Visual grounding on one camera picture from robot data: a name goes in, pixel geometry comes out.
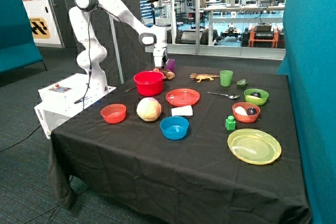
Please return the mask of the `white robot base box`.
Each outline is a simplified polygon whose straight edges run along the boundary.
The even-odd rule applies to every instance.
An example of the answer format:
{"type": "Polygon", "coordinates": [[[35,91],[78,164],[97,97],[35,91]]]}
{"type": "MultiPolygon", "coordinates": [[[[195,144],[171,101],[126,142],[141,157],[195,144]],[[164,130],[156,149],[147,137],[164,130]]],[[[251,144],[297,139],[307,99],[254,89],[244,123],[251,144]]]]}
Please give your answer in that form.
{"type": "Polygon", "coordinates": [[[76,73],[38,90],[42,102],[34,109],[48,139],[52,130],[115,90],[108,86],[103,93],[91,91],[87,84],[88,76],[76,73]]]}

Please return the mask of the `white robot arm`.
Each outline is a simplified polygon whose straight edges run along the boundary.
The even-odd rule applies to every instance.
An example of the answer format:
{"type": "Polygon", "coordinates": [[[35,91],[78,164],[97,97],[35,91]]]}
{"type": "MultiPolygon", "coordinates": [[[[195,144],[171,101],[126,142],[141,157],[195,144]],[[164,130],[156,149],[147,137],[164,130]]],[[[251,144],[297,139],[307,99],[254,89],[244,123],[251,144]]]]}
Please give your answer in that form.
{"type": "Polygon", "coordinates": [[[163,68],[167,62],[167,36],[163,27],[147,27],[139,21],[122,0],[75,0],[75,7],[69,11],[73,32],[85,50],[77,56],[78,65],[88,74],[88,93],[108,92],[106,73],[100,67],[107,50],[96,38],[90,16],[97,8],[102,8],[117,22],[131,26],[139,34],[143,46],[153,46],[154,65],[163,68]]]}

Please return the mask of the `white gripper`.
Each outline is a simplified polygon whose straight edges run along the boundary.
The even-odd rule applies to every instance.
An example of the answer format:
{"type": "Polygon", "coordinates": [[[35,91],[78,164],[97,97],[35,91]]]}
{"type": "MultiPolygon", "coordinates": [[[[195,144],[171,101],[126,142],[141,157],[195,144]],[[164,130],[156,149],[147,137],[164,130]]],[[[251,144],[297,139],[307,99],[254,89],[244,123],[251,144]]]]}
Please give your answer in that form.
{"type": "Polygon", "coordinates": [[[167,49],[154,48],[153,50],[154,65],[156,68],[164,68],[167,63],[167,49]]]}

